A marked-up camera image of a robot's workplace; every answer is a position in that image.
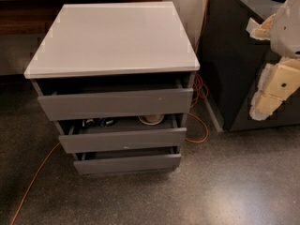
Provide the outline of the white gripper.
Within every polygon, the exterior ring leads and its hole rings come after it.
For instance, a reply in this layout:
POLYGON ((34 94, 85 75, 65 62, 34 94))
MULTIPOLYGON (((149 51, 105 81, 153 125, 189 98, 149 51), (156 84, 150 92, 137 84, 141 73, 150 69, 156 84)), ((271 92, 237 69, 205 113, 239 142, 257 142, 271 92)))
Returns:
MULTIPOLYGON (((284 57, 300 57, 300 0, 286 0, 249 34, 257 40, 271 40, 273 52, 284 57)), ((282 58, 262 70, 249 115, 262 121, 300 87, 300 60, 282 58)))

